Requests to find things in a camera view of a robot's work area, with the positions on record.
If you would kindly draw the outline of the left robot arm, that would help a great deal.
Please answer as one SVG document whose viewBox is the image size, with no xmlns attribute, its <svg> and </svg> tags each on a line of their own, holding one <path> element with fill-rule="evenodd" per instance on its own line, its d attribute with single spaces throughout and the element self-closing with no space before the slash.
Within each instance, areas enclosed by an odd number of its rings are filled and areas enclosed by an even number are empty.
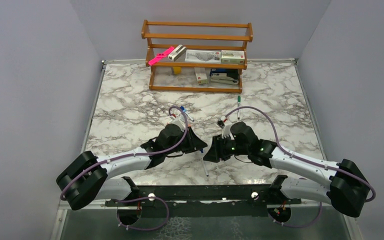
<svg viewBox="0 0 384 240">
<path fill-rule="evenodd" d="M 68 202 L 72 210 L 100 199 L 119 199 L 124 205 L 132 205 L 137 200 L 132 182 L 116 177 L 154 168 L 167 157 L 181 157 L 207 146 L 190 126 L 169 123 L 158 136 L 127 152 L 97 156 L 90 150 L 84 151 L 56 178 L 60 199 Z"/>
</svg>

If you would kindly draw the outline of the blue cap marker pen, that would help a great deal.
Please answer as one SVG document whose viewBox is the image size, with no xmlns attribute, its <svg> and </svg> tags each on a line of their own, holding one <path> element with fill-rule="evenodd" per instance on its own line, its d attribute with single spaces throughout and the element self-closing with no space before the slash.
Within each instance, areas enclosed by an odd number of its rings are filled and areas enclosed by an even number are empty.
<svg viewBox="0 0 384 240">
<path fill-rule="evenodd" d="M 206 177 L 209 177 L 209 172 L 208 172 L 208 169 L 207 169 L 207 166 L 206 166 L 206 163 L 205 163 L 205 161 L 204 161 L 204 149 L 200 149 L 199 150 L 200 151 L 200 153 L 201 153 L 201 163 L 202 163 L 202 167 L 203 167 L 203 169 L 204 169 L 204 173 L 205 173 L 205 176 Z"/>
</svg>

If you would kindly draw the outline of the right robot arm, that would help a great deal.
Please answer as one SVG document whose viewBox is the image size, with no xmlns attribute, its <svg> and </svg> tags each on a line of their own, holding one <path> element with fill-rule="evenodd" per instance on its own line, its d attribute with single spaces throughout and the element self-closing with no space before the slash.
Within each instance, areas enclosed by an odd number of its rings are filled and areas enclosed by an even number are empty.
<svg viewBox="0 0 384 240">
<path fill-rule="evenodd" d="M 204 161 L 218 163 L 245 155 L 255 165 L 288 171 L 300 179 L 281 177 L 268 190 L 269 199 L 280 204 L 286 199 L 307 199 L 333 206 L 338 212 L 357 218 L 366 203 L 368 181 L 351 160 L 325 161 L 308 157 L 260 139 L 244 122 L 225 126 L 212 137 Z"/>
</svg>

